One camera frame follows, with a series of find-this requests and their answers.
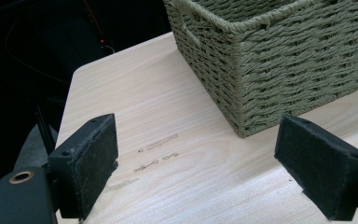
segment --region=woven basket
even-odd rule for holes
[[[164,0],[177,47],[238,136],[358,90],[358,0]]]

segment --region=wooden table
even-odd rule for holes
[[[172,34],[76,70],[57,146],[108,113],[119,166],[85,223],[329,223],[274,159],[278,126],[239,138]],[[358,147],[358,91],[301,117]]]

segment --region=basket rim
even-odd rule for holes
[[[245,21],[227,21],[192,0],[167,1],[169,1],[173,7],[181,10],[190,18],[193,18],[193,13],[196,13],[218,28],[237,35],[259,27],[260,25],[266,25],[267,28],[269,28],[272,21],[287,18],[293,13],[298,12],[300,9],[316,5],[324,0],[296,0],[293,3],[275,8],[269,12],[252,17],[251,19],[247,19]]]

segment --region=black foam pad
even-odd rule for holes
[[[117,168],[117,156],[113,114],[88,121],[48,156],[51,173],[59,181],[62,217],[86,219]]]
[[[358,149],[316,124],[283,115],[275,158],[331,220],[352,220]]]

